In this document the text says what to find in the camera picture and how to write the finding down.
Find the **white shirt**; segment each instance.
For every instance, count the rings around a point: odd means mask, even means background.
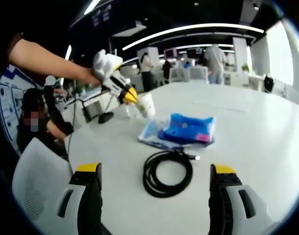
[[[224,70],[226,56],[217,45],[207,48],[205,52],[205,58],[209,62],[209,68],[211,71],[218,72]]]
[[[140,63],[140,71],[141,72],[149,72],[151,69],[150,66],[151,66],[150,59],[147,55],[145,55],[143,58],[143,63]]]

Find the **paper cup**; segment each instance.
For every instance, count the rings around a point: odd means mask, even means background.
[[[143,118],[152,118],[156,114],[153,98],[151,93],[143,93],[138,95],[137,109]]]

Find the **ceiling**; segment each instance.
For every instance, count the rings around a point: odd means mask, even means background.
[[[126,60],[135,57],[137,50],[150,44],[158,47],[160,53],[164,49],[184,45],[232,44],[231,35],[185,36],[192,33],[245,34],[250,37],[247,38],[248,44],[253,41],[253,37],[259,39],[263,36],[261,33],[237,28],[198,28],[166,34],[125,51],[121,50],[134,41],[167,29],[191,24],[228,23],[266,30],[279,19],[267,0],[255,0],[260,7],[259,11],[254,9],[252,0],[101,0],[91,13],[84,16],[90,2],[45,0],[37,2],[37,5],[35,3],[35,7],[42,8],[44,13],[28,13],[24,22],[24,37],[63,57],[68,45],[72,45],[70,59],[83,66],[91,66],[96,52],[103,48],[109,51],[110,45],[112,50],[118,49],[118,55]],[[112,37],[128,29],[135,21],[141,22],[146,29],[130,37]],[[177,38],[161,42],[172,37]]]

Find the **coiled cable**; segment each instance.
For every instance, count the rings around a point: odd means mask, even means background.
[[[192,156],[183,151],[162,151],[151,155],[144,164],[143,185],[145,190],[158,198],[172,197],[182,192],[191,182],[193,167],[190,160],[199,160],[199,156]],[[181,164],[186,169],[186,175],[176,185],[165,185],[157,177],[157,167],[161,162],[173,161]]]

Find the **white table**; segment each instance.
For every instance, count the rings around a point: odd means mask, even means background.
[[[171,83],[152,91],[157,118],[173,112],[192,117],[214,116],[215,143],[199,152],[193,179],[182,193],[158,199],[142,185],[145,160],[158,150],[138,143],[145,120],[130,120],[124,107],[114,118],[93,120],[71,139],[69,161],[102,162],[102,223],[113,235],[200,235],[210,225],[210,165],[234,168],[268,204],[274,221],[281,220],[299,196],[299,106],[272,94],[200,82]],[[164,182],[183,176],[174,164],[161,166]]]

